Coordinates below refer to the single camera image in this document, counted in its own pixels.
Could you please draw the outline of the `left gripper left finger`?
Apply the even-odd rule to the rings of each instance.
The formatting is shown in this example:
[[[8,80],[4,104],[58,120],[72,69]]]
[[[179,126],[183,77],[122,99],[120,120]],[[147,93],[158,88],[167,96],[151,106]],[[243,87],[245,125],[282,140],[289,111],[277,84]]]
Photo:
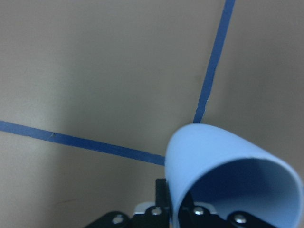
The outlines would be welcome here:
[[[171,213],[171,197],[165,178],[155,181],[155,205]]]

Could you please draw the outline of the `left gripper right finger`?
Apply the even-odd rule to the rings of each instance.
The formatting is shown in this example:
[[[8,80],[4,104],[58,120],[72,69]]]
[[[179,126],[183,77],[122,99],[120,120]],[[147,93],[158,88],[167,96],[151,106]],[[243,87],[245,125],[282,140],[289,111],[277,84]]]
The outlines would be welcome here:
[[[182,200],[182,203],[180,205],[180,212],[181,214],[183,213],[191,214],[193,213],[193,208],[194,208],[193,197],[192,194],[188,192]]]

